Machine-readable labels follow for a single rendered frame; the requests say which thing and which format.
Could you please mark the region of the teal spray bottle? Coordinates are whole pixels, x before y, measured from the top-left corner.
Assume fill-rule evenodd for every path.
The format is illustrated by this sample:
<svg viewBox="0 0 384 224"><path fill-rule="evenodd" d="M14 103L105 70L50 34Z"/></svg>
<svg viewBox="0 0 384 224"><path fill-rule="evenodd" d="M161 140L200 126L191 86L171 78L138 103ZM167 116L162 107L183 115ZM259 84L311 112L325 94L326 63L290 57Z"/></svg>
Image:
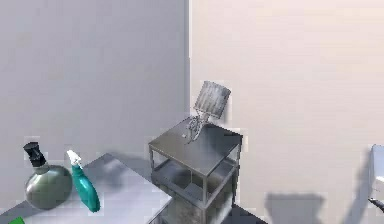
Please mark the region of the teal spray bottle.
<svg viewBox="0 0 384 224"><path fill-rule="evenodd" d="M72 179L77 193L84 205L93 213L100 210L98 193L81 165L81 157L73 150L68 150L72 169Z"/></svg>

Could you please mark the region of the round green glass bottle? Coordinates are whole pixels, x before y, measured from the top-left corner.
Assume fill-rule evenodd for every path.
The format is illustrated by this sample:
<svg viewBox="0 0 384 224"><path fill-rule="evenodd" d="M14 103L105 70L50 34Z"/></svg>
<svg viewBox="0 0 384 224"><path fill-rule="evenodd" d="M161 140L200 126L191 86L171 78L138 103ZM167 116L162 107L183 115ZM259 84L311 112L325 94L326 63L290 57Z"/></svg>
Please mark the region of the round green glass bottle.
<svg viewBox="0 0 384 224"><path fill-rule="evenodd" d="M25 184L26 201L34 208L51 210L65 202L72 192L72 177L61 165L49 164L38 142L23 146L34 173Z"/></svg>

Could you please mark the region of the grey shade table lamp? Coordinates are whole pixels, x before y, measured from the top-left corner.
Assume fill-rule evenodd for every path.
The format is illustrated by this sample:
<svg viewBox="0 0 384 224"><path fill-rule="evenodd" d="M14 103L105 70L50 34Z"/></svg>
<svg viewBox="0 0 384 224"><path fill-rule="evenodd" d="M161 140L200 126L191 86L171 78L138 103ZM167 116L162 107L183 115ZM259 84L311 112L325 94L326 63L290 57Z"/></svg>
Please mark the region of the grey shade table lamp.
<svg viewBox="0 0 384 224"><path fill-rule="evenodd" d="M203 127L209 123L209 118L220 119L228 102L231 91L220 84L212 81L204 81L193 109L196 116L186 125L188 134L187 143L196 141L202 132Z"/></svg>

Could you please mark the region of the grey metal side table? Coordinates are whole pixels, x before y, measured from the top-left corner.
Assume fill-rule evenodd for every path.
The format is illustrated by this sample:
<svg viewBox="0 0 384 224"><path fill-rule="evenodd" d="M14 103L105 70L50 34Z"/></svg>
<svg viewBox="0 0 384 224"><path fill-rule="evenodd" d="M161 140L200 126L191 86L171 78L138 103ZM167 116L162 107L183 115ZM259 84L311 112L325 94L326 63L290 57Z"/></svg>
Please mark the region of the grey metal side table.
<svg viewBox="0 0 384 224"><path fill-rule="evenodd" d="M189 119L148 143L152 182L170 194L166 224L221 224L235 205L242 136L208 123L199 137L187 135Z"/></svg>

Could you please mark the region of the pale grey table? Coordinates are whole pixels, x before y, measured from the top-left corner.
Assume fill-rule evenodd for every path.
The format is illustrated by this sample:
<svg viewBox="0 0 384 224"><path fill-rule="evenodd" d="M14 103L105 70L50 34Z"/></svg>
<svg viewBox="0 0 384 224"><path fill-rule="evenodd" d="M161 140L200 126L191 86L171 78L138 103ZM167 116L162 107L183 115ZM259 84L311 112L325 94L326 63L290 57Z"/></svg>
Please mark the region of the pale grey table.
<svg viewBox="0 0 384 224"><path fill-rule="evenodd" d="M95 187L101 209L92 213L76 189L52 210L24 201L0 215L0 224L21 217L25 224L158 224L158 215L172 197L110 154L83 166Z"/></svg>

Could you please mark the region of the pale grey furniture piece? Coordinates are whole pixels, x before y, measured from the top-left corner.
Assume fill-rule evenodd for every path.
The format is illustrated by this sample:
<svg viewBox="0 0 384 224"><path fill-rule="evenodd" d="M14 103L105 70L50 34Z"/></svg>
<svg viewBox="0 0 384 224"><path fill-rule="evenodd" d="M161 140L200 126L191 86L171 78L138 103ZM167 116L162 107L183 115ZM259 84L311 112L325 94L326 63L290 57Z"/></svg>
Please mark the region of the pale grey furniture piece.
<svg viewBox="0 0 384 224"><path fill-rule="evenodd" d="M375 144L371 149L370 177L372 189L378 197L384 197L384 146Z"/></svg>

